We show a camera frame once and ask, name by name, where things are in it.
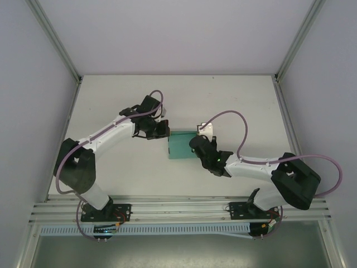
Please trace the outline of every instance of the green block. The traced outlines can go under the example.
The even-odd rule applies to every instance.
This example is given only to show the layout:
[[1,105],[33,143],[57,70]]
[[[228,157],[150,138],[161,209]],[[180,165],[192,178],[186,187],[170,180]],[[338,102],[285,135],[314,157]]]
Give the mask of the green block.
[[189,145],[191,139],[197,135],[196,133],[196,131],[171,131],[168,138],[168,158],[197,158]]

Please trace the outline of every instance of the gray floor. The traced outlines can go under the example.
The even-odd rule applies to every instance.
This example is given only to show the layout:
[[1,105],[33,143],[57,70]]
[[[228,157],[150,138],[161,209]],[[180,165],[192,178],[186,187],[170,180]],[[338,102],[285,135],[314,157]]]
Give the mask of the gray floor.
[[128,236],[98,244],[41,237],[33,268],[330,267],[316,222],[285,222],[264,241],[221,235]]

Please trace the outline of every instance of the white wall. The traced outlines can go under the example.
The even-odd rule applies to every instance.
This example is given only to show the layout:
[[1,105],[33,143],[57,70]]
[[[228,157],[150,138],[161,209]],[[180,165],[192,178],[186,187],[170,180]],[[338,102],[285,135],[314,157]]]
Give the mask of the white wall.
[[0,37],[0,267],[14,267],[75,83],[24,1],[1,2]]
[[312,0],[40,0],[81,75],[273,74]]
[[[357,1],[327,1],[282,83],[304,153],[330,155],[344,171],[341,187],[327,197],[350,261],[357,267]],[[336,171],[312,162],[321,190]]]

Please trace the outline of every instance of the white table surface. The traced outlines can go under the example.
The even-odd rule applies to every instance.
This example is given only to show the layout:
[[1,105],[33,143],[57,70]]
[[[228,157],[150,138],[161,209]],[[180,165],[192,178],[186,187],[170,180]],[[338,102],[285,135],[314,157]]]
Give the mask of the white table surface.
[[[290,151],[270,76],[86,75],[66,137],[92,134],[154,89],[164,94],[171,130],[195,130],[217,113],[235,109],[249,126],[242,155],[277,157]],[[240,117],[225,114],[213,126],[218,149],[235,152],[244,135]],[[169,160],[166,138],[128,138],[115,145],[97,161],[97,183],[109,195],[156,196],[247,196],[269,186],[250,178],[214,176],[199,159]],[[62,183],[61,188],[68,189]],[[57,194],[54,180],[49,193]]]

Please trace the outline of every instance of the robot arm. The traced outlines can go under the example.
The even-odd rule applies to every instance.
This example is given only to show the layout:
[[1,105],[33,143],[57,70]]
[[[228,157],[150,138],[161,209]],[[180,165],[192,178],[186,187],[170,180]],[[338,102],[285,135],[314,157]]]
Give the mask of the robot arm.
[[[96,210],[110,210],[107,207],[112,204],[111,198],[95,183],[95,162],[104,152],[125,138],[143,137],[151,140],[169,136],[168,120],[161,120],[165,115],[162,106],[152,114],[133,117],[117,124],[122,118],[150,112],[159,105],[159,101],[147,95],[140,105],[122,110],[113,122],[92,135],[78,141],[68,138],[61,145],[54,175],[64,157],[78,144],[87,141],[65,162],[59,179],[76,191],[91,207]],[[139,136],[140,132],[144,132],[144,136]]]
[[[243,157],[245,160],[267,164],[244,163],[233,152],[217,151],[215,136],[211,141],[206,136],[196,136],[190,141],[190,147],[201,159],[202,166],[216,176],[243,176],[272,183],[270,190],[263,191],[258,188],[249,197],[244,209],[252,217],[284,204],[298,209],[309,209],[321,181],[319,175],[301,160],[271,165],[269,162],[278,159]],[[291,156],[294,154],[285,153],[279,159]]]

